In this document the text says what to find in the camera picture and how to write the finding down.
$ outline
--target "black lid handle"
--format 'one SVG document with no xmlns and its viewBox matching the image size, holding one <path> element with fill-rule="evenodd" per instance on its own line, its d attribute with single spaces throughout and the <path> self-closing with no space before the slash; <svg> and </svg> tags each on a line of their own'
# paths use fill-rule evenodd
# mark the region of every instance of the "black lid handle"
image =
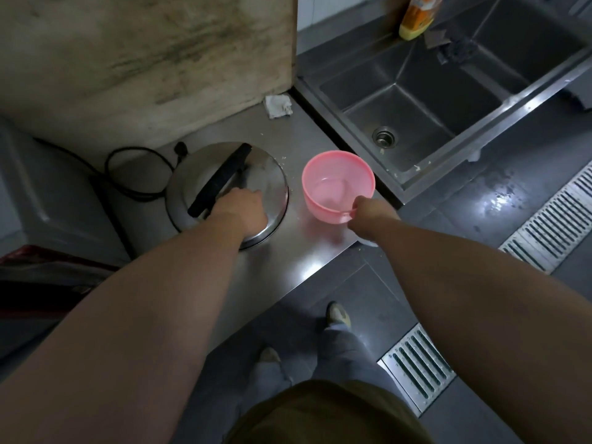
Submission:
<svg viewBox="0 0 592 444">
<path fill-rule="evenodd" d="M 216 170 L 210 180 L 197 193 L 195 201 L 191 203 L 187 209 L 187 213 L 194 218 L 200 216 L 204 210 L 211 209 L 215 202 L 216 196 L 220 190 L 228 183 L 233 174 L 239 171 L 245 164 L 247 156 L 253 147 L 248 143 L 242 143 L 224 163 Z"/>
</svg>

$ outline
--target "sneaker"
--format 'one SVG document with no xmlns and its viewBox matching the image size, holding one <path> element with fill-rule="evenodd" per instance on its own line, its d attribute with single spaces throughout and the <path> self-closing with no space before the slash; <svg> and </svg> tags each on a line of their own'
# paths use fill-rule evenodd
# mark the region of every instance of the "sneaker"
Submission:
<svg viewBox="0 0 592 444">
<path fill-rule="evenodd" d="M 327 306 L 327 326 L 335 323 L 344 323 L 349 330 L 352 328 L 352 322 L 345 308 L 337 302 L 330 302 Z"/>
<path fill-rule="evenodd" d="M 266 347 L 259 355 L 260 362 L 266 363 L 279 363 L 281 359 L 279 358 L 278 353 L 272 347 Z"/>
</svg>

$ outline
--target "pot lid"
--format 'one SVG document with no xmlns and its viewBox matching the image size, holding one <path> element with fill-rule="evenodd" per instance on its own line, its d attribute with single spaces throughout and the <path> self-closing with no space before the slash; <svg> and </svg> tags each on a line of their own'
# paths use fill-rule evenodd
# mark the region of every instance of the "pot lid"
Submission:
<svg viewBox="0 0 592 444">
<path fill-rule="evenodd" d="M 261 148 L 241 142 L 208 145 L 177 166 L 166 187 L 166 210 L 179 231 L 192 228 L 210 214 L 216 200 L 232 188 L 261 190 L 268 223 L 245 238 L 240 249 L 269 237 L 288 207 L 288 183 L 276 160 Z"/>
</svg>

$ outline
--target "orange bottle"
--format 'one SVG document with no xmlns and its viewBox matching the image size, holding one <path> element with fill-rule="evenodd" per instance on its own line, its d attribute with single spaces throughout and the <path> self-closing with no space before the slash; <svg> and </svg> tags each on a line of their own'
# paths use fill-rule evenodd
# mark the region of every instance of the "orange bottle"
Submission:
<svg viewBox="0 0 592 444">
<path fill-rule="evenodd" d="M 413 40 L 422 34 L 434 21 L 442 0 L 411 0 L 399 27 L 399 35 Z"/>
</svg>

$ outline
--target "brown shirt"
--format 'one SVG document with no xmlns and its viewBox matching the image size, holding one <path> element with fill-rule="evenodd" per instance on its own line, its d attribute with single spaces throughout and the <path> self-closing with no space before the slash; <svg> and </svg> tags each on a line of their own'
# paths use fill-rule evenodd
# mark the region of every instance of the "brown shirt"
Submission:
<svg viewBox="0 0 592 444">
<path fill-rule="evenodd" d="M 433 443 L 413 412 L 382 388 L 352 380 L 308 380 L 255 405 L 228 444 Z"/>
</svg>

